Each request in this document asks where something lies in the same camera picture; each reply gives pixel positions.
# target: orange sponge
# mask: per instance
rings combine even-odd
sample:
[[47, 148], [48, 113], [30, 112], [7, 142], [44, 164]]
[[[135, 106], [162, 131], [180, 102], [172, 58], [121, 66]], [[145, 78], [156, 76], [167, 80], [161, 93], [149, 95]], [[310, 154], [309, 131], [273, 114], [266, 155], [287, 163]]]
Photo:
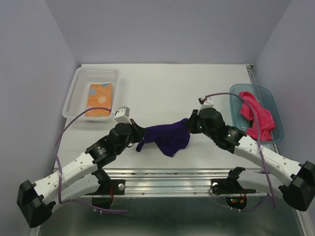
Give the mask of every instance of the orange sponge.
[[[92, 84], [90, 86], [87, 109], [92, 107], [104, 107], [111, 109], [112, 91], [112, 83]], [[87, 117], [108, 117], [109, 115], [110, 112], [106, 110], [91, 110], [85, 114]]]

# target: blue plastic tray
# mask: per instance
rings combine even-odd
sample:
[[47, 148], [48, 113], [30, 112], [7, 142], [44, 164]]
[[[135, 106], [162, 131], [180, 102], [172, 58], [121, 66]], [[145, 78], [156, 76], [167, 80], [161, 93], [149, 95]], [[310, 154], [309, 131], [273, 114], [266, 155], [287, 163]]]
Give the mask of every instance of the blue plastic tray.
[[[236, 84], [230, 88], [230, 92], [235, 93], [237, 95], [239, 95], [240, 92], [243, 91], [248, 91], [251, 94], [253, 94], [256, 97], [257, 101], [261, 104], [261, 106], [270, 111], [275, 121], [275, 129], [272, 132], [273, 140], [264, 142], [262, 141], [261, 143], [275, 144], [280, 142], [284, 137], [284, 131], [282, 129], [276, 103], [271, 92], [262, 86], [251, 84]], [[243, 115], [240, 112], [242, 103], [243, 102], [240, 98], [230, 95], [230, 107], [232, 113], [233, 126], [246, 132], [248, 127], [250, 126], [250, 122], [245, 117], [243, 117]]]

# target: pink cloth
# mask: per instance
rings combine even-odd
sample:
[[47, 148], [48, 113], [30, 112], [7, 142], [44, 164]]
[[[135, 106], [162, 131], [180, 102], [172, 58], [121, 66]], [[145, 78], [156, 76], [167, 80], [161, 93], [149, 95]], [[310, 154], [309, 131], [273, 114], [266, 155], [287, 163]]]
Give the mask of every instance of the pink cloth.
[[[245, 99], [253, 108], [259, 123], [260, 130], [260, 140], [261, 141], [271, 141], [271, 132], [275, 128], [275, 122], [271, 116], [270, 111], [264, 109], [256, 98], [247, 91], [241, 92], [240, 96]], [[253, 139], [258, 138], [257, 123], [254, 120], [254, 115], [249, 106], [243, 102], [241, 108], [241, 114], [248, 120], [253, 120], [252, 128], [248, 128], [247, 134]]]

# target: white wall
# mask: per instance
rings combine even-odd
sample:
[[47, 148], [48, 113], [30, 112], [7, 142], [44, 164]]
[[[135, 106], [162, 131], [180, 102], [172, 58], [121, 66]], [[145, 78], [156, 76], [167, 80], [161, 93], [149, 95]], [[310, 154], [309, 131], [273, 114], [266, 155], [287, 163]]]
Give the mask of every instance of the white wall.
[[44, 0], [1, 1], [0, 32], [0, 235], [25, 236], [18, 187], [52, 171], [77, 65]]
[[[284, 129], [282, 155], [315, 163], [315, 1], [292, 0], [254, 72], [273, 94]], [[315, 203], [309, 208], [315, 224]]]
[[255, 62], [289, 0], [45, 0], [77, 61]]

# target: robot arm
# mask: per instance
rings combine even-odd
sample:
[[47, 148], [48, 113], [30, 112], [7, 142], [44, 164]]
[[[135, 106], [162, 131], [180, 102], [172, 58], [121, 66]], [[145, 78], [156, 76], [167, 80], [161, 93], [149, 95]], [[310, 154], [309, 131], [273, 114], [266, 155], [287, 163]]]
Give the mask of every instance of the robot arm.
[[[115, 120], [120, 123], [62, 168], [61, 191], [65, 200], [110, 186], [111, 179], [102, 167], [114, 161], [129, 144], [141, 141], [145, 134], [145, 129], [128, 115], [129, 108], [120, 108], [115, 114]], [[55, 205], [60, 175], [57, 171], [34, 183], [27, 180], [20, 185], [17, 205], [31, 228], [45, 222], [59, 207]]]
[[[257, 142], [242, 130], [225, 125], [222, 115], [213, 108], [210, 98], [199, 99], [201, 108], [194, 110], [187, 121], [191, 133], [203, 133], [221, 149], [243, 157], [263, 168]], [[265, 147], [262, 153], [274, 189], [293, 208], [306, 211], [315, 196], [315, 165], [287, 159]], [[265, 175], [237, 167], [228, 178], [212, 180], [214, 194], [236, 194], [244, 190], [270, 193]]]

